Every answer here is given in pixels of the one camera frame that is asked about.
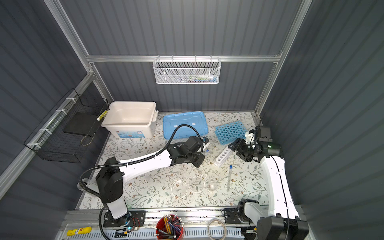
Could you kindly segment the clear petri dish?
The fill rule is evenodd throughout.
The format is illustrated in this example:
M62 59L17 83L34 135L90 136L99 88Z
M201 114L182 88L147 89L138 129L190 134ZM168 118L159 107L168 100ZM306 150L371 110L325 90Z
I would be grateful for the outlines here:
M171 187L171 192L174 197L183 198L189 189L189 186L184 181L176 181Z

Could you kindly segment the long blue-capped test tube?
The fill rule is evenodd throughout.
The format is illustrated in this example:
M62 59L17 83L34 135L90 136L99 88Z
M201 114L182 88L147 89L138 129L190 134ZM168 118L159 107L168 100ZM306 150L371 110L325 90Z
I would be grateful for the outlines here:
M229 192L230 188L231 188L232 172L233 172L233 166L230 165L229 166L229 171L228 171L227 192Z

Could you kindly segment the white plastic storage bin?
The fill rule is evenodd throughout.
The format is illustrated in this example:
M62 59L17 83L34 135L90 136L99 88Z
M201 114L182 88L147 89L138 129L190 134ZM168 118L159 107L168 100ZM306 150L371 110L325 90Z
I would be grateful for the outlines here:
M155 102L110 104L101 126L120 139L150 139L154 136L159 111Z

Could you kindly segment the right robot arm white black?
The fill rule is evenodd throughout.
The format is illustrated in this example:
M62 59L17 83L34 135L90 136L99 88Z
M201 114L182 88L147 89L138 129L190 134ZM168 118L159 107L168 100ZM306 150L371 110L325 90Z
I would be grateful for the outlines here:
M303 240L310 228L294 205L285 173L282 146L271 142L247 143L236 139L229 149L246 162L260 163L269 196L268 212L259 202L242 199L234 213L242 223L254 223L259 240Z

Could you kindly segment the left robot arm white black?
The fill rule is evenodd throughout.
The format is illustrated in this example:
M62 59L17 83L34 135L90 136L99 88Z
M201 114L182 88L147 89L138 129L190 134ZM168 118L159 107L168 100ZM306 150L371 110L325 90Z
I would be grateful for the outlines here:
M167 143L163 149L143 159L117 161L115 157L110 158L96 176L99 198L114 220L126 217L129 210L123 197L125 184L140 175L174 165L191 163L198 168L209 144L207 137L191 136L186 142Z

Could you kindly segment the blue test tube rack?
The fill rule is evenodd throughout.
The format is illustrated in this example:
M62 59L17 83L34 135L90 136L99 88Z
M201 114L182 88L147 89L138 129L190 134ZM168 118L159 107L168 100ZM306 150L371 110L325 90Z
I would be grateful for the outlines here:
M228 145L238 138L245 139L247 131L241 121L215 127L215 134L221 145Z

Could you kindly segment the white test tube rack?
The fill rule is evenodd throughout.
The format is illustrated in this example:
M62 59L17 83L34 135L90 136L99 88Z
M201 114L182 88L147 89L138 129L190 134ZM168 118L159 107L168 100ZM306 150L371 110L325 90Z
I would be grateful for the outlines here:
M214 165L218 168L220 168L226 161L227 159L233 154L233 151L229 148L226 147L216 158Z

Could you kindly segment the red pencil cup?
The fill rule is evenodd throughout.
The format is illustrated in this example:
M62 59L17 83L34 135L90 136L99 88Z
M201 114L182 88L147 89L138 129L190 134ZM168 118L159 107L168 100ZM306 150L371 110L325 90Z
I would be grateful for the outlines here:
M156 225L158 240L183 240L185 228L183 220L177 215L165 215Z

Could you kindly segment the yellow marker bottle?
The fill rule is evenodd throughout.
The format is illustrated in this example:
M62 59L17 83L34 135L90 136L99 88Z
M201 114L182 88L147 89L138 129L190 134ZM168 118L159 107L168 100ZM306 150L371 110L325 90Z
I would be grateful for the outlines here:
M67 236L74 236L74 235L82 235L82 234L88 234L92 231L92 227L85 227L85 228L79 228L79 229L73 229L67 231Z

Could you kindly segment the blue plastic bin lid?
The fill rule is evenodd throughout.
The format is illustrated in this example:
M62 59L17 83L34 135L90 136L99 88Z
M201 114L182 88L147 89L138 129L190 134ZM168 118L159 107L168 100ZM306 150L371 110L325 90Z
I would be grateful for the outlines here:
M203 112L188 112L163 117L163 136L169 140L174 130L179 125L189 125L198 131L200 136L205 136L209 133L208 124Z

